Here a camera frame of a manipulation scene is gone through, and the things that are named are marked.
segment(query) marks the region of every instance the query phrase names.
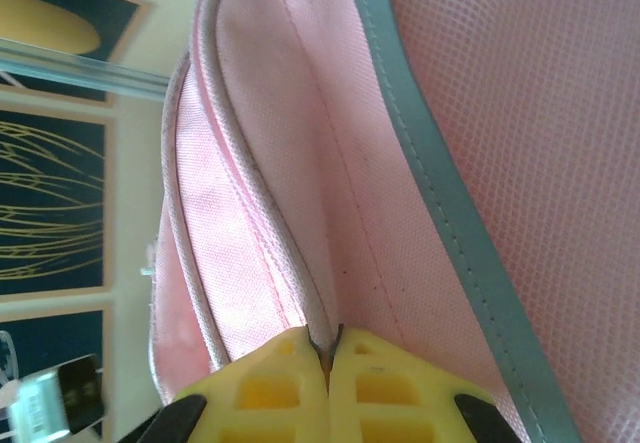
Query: pink bag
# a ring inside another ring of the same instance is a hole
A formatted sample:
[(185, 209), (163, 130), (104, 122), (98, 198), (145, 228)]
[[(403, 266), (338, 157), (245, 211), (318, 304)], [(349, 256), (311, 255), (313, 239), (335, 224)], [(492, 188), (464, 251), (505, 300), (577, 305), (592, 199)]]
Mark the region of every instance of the pink bag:
[(163, 126), (163, 400), (344, 323), (480, 384), (524, 440), (640, 442), (638, 15), (200, 0)]

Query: yellow oval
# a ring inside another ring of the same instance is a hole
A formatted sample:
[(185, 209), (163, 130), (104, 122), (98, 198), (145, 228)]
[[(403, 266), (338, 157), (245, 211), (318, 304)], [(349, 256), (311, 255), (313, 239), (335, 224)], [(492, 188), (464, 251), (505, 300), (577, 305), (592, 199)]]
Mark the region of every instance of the yellow oval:
[(100, 46), (91, 23), (40, 0), (0, 0), (0, 38), (74, 55)]

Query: gray binding tape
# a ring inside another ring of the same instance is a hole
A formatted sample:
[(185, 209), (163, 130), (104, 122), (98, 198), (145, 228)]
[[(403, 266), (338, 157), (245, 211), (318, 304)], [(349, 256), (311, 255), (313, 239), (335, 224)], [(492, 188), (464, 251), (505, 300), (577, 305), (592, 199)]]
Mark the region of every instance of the gray binding tape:
[(582, 441), (540, 342), (413, 77), (390, 0), (355, 3), (398, 140), (531, 441)]

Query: stitching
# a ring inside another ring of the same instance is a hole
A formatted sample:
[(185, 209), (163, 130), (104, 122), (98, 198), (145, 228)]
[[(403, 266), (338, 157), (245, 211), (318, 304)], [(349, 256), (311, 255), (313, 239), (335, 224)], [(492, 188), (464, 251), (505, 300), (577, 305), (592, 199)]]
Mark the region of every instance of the stitching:
[(342, 152), (342, 149), (340, 148), (340, 145), (338, 144), (338, 137), (336, 136), (336, 131), (335, 131), (335, 127), (333, 125), (332, 122), (332, 118), (331, 115), (329, 113), (329, 109), (327, 107), (327, 102), (325, 101), (324, 95), (322, 93), (322, 90), (320, 89), (320, 84), (318, 83), (319, 78), (317, 77), (314, 69), (313, 69), (313, 64), (310, 61), (309, 55), (306, 51), (305, 46), (302, 43), (302, 38), (300, 36), (300, 33), (298, 32), (298, 28), (296, 27), (296, 25), (293, 23), (293, 16), (291, 14), (291, 10), (289, 9), (289, 6), (286, 3), (286, 0), (280, 0), (282, 3), (282, 6), (284, 8), (284, 11), (287, 15), (287, 19), (289, 20), (289, 24), (291, 25), (291, 28), (293, 29), (293, 32), (296, 35), (296, 39), (298, 40), (298, 44), (300, 45), (300, 48), (302, 49), (302, 52), (304, 54), (305, 59), (307, 60), (307, 65), (309, 67), (309, 72), (311, 73), (311, 76), (313, 77), (313, 82), (315, 84), (316, 90), (318, 91), (318, 94), (320, 95), (320, 101), (322, 102), (322, 107), (324, 109), (324, 113), (327, 117), (327, 123), (329, 125), (329, 129), (331, 130), (331, 136), (333, 137), (333, 141), (336, 145), (336, 149), (338, 150), (338, 154), (340, 155), (340, 160), (342, 161), (342, 166), (344, 168), (344, 172), (345, 175), (347, 176), (347, 183), (349, 186), (349, 191), (351, 192), (351, 197), (353, 199), (353, 202), (356, 206), (356, 210), (358, 213), (358, 219), (360, 220), (360, 226), (362, 227), (362, 231), (364, 233), (364, 237), (365, 237), (365, 241), (367, 242), (367, 247), (369, 248), (369, 253), (371, 254), (371, 259), (373, 260), (373, 265), (376, 269), (376, 273), (378, 275), (378, 279), (380, 282), (380, 287), (382, 288), (382, 292), (384, 294), (385, 300), (387, 305), (389, 306), (389, 311), (391, 313), (391, 316), (393, 318), (396, 330), (398, 331), (398, 334), (400, 335), (400, 340), (402, 341), (404, 346), (407, 346), (405, 337), (404, 337), (404, 333), (402, 331), (402, 327), (400, 326), (400, 322), (398, 321), (398, 317), (396, 315), (396, 312), (394, 311), (394, 307), (391, 304), (391, 298), (389, 297), (389, 292), (387, 291), (387, 288), (384, 284), (384, 280), (382, 278), (382, 272), (380, 271), (380, 265), (378, 264), (378, 260), (373, 252), (373, 247), (371, 245), (371, 241), (369, 238), (369, 233), (367, 232), (367, 228), (364, 224), (364, 218), (362, 217), (362, 210), (360, 208), (360, 205), (358, 204), (358, 201), (356, 199), (356, 195), (355, 195), (355, 191), (353, 190), (353, 182), (351, 180), (351, 176), (349, 175), (349, 171), (347, 170), (347, 164), (345, 162), (345, 158), (344, 158), (344, 154)]
[(367, 0), (362, 0), (363, 4), (364, 4), (364, 10), (365, 10), (365, 16), (367, 19), (367, 24), (369, 29), (371, 30), (371, 35), (372, 35), (372, 39), (373, 39), (373, 44), (375, 47), (375, 52), (376, 52), (376, 56), (378, 58), (378, 60), (380, 61), (380, 69), (381, 69), (381, 75), (382, 75), (382, 79), (384, 86), (387, 88), (388, 90), (388, 94), (391, 100), (391, 104), (393, 106), (393, 109), (395, 110), (396, 114), (398, 115), (398, 122), (400, 123), (400, 126), (402, 128), (402, 130), (405, 133), (405, 136), (407, 137), (407, 140), (409, 141), (409, 145), (411, 147), (411, 153), (412, 153), (412, 157), (415, 159), (416, 163), (418, 164), (419, 168), (420, 168), (420, 172), (422, 173), (422, 176), (424, 177), (428, 187), (429, 187), (429, 192), (431, 193), (433, 200), (436, 203), (436, 206), (438, 207), (438, 212), (440, 213), (440, 215), (442, 216), (442, 219), (444, 221), (445, 226), (447, 227), (447, 229), (449, 230), (449, 233), (451, 234), (451, 240), (453, 241), (457, 251), (458, 251), (458, 255), (462, 261), (462, 263), (464, 264), (464, 266), (466, 267), (466, 271), (467, 274), (469, 275), (469, 277), (471, 278), (471, 281), (473, 283), (473, 287), (478, 291), (478, 293), (481, 296), (481, 301), (482, 301), (482, 306), (484, 307), (485, 311), (487, 312), (487, 315), (489, 316), (489, 320), (491, 321), (492, 325), (493, 325), (493, 330), (495, 332), (495, 335), (498, 337), (498, 340), (500, 342), (500, 346), (502, 347), (502, 352), (503, 354), (506, 356), (507, 360), (509, 361), (509, 365), (511, 367), (511, 372), (513, 374), (513, 376), (516, 378), (517, 382), (518, 382), (518, 389), (520, 390), (520, 392), (522, 393), (522, 396), (524, 396), (525, 401), (527, 403), (527, 406), (529, 407), (529, 410), (531, 411), (531, 414), (533, 415), (535, 424), (536, 424), (536, 428), (538, 429), (538, 431), (540, 432), (540, 436), (542, 438), (543, 442), (547, 442), (544, 430), (542, 429), (542, 426), (540, 426), (540, 422), (538, 420), (538, 415), (535, 411), (535, 409), (533, 408), (533, 404), (531, 403), (531, 400), (529, 399), (529, 396), (527, 395), (527, 392), (525, 390), (524, 384), (522, 383), (522, 378), (520, 377), (520, 375), (518, 374), (515, 365), (513, 363), (513, 360), (511, 358), (511, 355), (509, 354), (509, 350), (507, 349), (507, 346), (505, 344), (504, 341), (504, 337), (502, 336), (502, 333), (500, 332), (500, 328), (498, 327), (498, 324), (495, 321), (495, 318), (493, 316), (493, 313), (491, 311), (491, 308), (489, 307), (489, 303), (487, 302), (487, 299), (485, 297), (484, 291), (482, 290), (482, 288), (480, 287), (480, 285), (478, 284), (475, 275), (473, 274), (473, 271), (471, 270), (471, 267), (469, 265), (469, 262), (467, 260), (467, 257), (464, 254), (464, 251), (462, 250), (462, 247), (460, 246), (460, 243), (458, 241), (458, 238), (456, 237), (456, 235), (453, 232), (453, 228), (451, 227), (451, 225), (449, 224), (449, 219), (447, 218), (447, 215), (444, 212), (444, 209), (442, 208), (442, 203), (440, 202), (440, 198), (438, 197), (438, 194), (436, 193), (436, 190), (433, 186), (433, 184), (431, 183), (431, 179), (429, 178), (429, 175), (427, 174), (427, 171), (422, 163), (422, 161), (420, 160), (420, 157), (418, 156), (418, 152), (413, 144), (413, 141), (411, 139), (411, 136), (409, 134), (409, 130), (404, 122), (404, 119), (402, 117), (402, 113), (400, 111), (400, 108), (398, 107), (398, 104), (396, 102), (396, 98), (395, 95), (393, 93), (393, 89), (391, 87), (391, 83), (389, 81), (389, 76), (387, 75), (386, 69), (384, 67), (384, 60), (382, 58), (382, 51), (380, 49), (380, 44), (378, 42), (378, 37), (376, 35), (376, 30), (375, 27), (373, 25), (373, 21), (372, 21), (372, 16), (371, 16), (371, 12), (369, 11), (369, 4), (367, 2)]

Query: pink fabric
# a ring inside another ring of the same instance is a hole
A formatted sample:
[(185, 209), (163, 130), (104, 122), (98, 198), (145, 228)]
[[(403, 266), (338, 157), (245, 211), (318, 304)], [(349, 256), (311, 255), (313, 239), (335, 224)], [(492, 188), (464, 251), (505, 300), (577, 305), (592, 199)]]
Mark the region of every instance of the pink fabric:
[[(640, 0), (393, 1), (585, 441), (640, 441)], [(398, 145), (353, 1), (202, 5), (165, 145), (172, 225), (197, 266), (185, 282), (188, 258), (163, 217), (152, 366), (165, 400), (304, 324), (300, 292), (312, 286), (329, 321), (479, 383), (522, 434)], [(198, 59), (212, 32), (220, 85)], [(255, 164), (234, 156), (245, 143)], [(284, 229), (261, 219), (272, 206)], [(288, 263), (298, 253), (308, 284)]]

